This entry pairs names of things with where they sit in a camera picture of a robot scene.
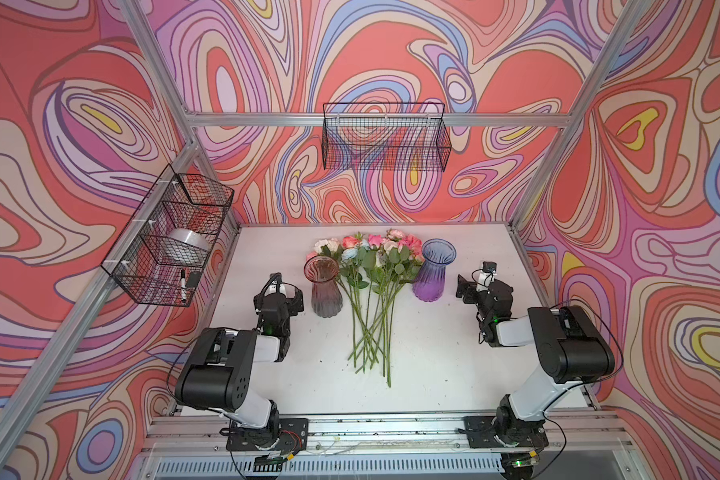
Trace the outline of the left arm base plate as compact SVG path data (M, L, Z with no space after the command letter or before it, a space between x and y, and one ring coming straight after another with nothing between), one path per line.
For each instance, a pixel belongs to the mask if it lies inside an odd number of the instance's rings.
M243 428L234 422L222 428L219 434L226 438L226 449L231 452L280 452L296 454L307 447L309 420L294 417L270 421L262 429Z

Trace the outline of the pink carnation stem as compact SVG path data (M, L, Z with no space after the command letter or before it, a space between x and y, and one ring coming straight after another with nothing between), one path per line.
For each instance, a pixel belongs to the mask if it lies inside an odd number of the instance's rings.
M402 287L411 284L417 277L424 262L423 241L400 229L389 229L382 244L385 261L383 327L387 337L391 334L391 323L395 298Z

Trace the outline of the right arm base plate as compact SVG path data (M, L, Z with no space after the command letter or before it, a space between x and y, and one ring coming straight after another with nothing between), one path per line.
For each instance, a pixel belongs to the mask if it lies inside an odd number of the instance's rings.
M510 448L543 450L549 440L543 421L527 422L510 417L466 416L463 433L473 449Z

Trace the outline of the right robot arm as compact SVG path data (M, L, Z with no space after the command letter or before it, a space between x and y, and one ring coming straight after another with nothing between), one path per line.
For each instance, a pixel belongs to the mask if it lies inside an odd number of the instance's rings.
M513 288L485 274L457 277L456 297L477 307L480 341L493 348L535 348L539 366L521 387L505 395L492 417L469 416L464 433L472 448L549 445L547 411L570 390L597 383L616 370L614 353L583 308L531 307L511 316Z

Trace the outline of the blue white rose stem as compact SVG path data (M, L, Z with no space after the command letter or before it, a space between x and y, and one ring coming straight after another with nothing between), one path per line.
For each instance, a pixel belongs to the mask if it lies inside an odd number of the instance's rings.
M368 365L374 364L374 354L370 346L370 333L367 324L367 308L363 306L364 291L370 283L363 275L364 259L368 249L360 246L350 247L342 252L342 283L350 300L352 313L352 352L350 359L356 373L365 372Z

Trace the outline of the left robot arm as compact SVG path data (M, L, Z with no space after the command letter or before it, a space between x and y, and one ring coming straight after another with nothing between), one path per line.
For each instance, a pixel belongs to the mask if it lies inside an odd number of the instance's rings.
M227 449L281 451L294 455L307 443L308 422L283 422L275 401L252 387L256 363L282 362L290 348L291 318L304 311L302 291L273 273L253 297L253 329L204 329L175 385L178 404L228 420L221 430Z

